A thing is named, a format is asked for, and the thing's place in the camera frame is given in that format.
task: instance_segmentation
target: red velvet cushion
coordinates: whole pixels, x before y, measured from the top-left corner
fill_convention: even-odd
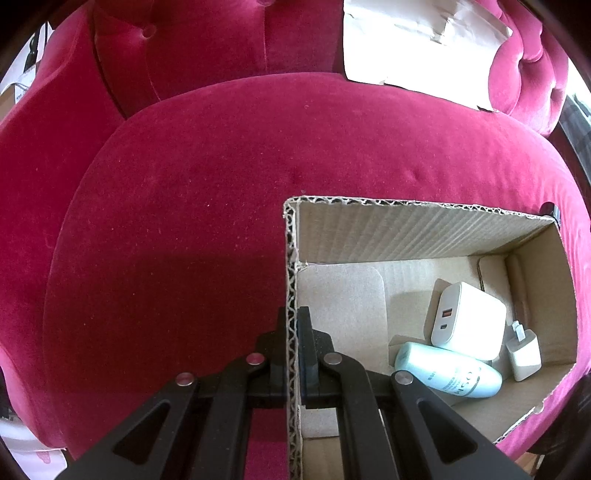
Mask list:
[[[502,113],[302,73],[158,102],[121,125],[90,166],[61,230],[44,312],[50,387],[75,455],[178,372],[215,372],[274,327],[285,300],[281,208],[301,194],[531,213],[559,205],[579,364],[502,448],[519,454],[542,433],[591,355],[589,217],[562,159]],[[280,458],[281,432],[272,432],[276,449],[264,453]]]
[[[0,365],[18,415],[55,447],[65,439],[46,384],[47,277],[74,191],[122,122],[92,53],[89,7],[51,36],[31,89],[0,124]]]
[[[492,105],[548,135],[567,56],[519,0],[477,0],[514,31],[491,68]],[[342,0],[99,0],[96,50],[128,115],[179,93],[253,75],[343,69]]]

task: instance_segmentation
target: metal screw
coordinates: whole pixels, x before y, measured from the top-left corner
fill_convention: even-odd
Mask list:
[[[248,365],[252,365],[253,367],[256,365],[261,365],[265,361],[265,355],[262,353],[254,352],[251,353],[246,357],[246,363]]]
[[[183,372],[177,375],[177,385],[179,387],[188,387],[195,381],[195,376],[189,372]]]
[[[396,372],[394,374],[394,380],[396,380],[396,382],[398,382],[401,385],[410,385],[411,383],[413,383],[414,377],[406,370],[401,370],[400,372]]]
[[[324,356],[324,361],[329,365],[338,365],[343,361],[343,357],[340,356],[340,353],[331,352]]]

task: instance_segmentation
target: white charger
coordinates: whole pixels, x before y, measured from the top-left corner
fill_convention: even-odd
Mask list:
[[[540,344],[535,333],[523,330],[523,325],[518,321],[514,321],[512,327],[515,337],[507,342],[507,350],[513,367],[513,376],[516,381],[521,382],[542,368]]]
[[[454,283],[441,293],[431,343],[478,360],[494,360],[501,351],[506,314],[499,299],[468,283]]]

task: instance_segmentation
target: light blue bottle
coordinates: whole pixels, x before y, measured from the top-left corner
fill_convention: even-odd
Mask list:
[[[471,356],[420,343],[405,343],[394,362],[426,386],[459,397],[492,397],[501,389],[501,374]]]

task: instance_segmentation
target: corrugated cardboard edge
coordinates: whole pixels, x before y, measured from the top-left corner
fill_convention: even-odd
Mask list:
[[[562,378],[566,378],[570,375],[570,373],[574,370],[574,368],[577,366],[577,363],[573,363],[573,366],[570,368],[570,370],[567,372],[567,374],[565,376],[563,376]],[[502,440],[505,440],[509,434],[511,432],[513,432],[513,430],[515,430],[519,425],[521,425],[524,421],[527,420],[527,418],[529,418],[530,415],[532,415],[532,413],[542,413],[544,411],[544,402],[546,401],[546,398],[551,397],[554,394],[554,391],[558,388],[558,386],[560,385],[561,382],[558,382],[557,385],[554,386],[554,388],[552,389],[552,391],[546,395],[546,397],[543,399],[542,401],[542,405],[537,405],[534,408],[531,408],[529,410],[529,412],[527,412],[525,415],[523,415],[519,420],[517,420],[511,427],[509,427],[509,429],[500,437],[498,437],[493,443],[496,445],[497,443],[501,442]]]
[[[287,279],[287,292],[285,299],[286,321],[286,348],[287,357],[287,436],[288,436],[288,465],[291,480],[302,478],[302,437],[300,418],[300,384],[298,378],[298,353],[297,353],[297,325],[296,325],[296,271],[301,268],[297,248],[297,209],[301,203],[324,203],[343,205],[367,205],[367,206],[437,206],[439,208],[461,209],[472,212],[488,212],[498,215],[515,215],[531,219],[539,219],[538,215],[530,215],[522,212],[513,212],[501,208],[485,207],[482,205],[463,205],[460,203],[435,203],[419,202],[416,200],[382,200],[362,197],[322,197],[299,196],[286,200],[283,204],[283,217],[285,219],[285,274]],[[510,434],[521,422],[523,422],[534,409],[519,419],[503,436],[495,441],[500,442]]]

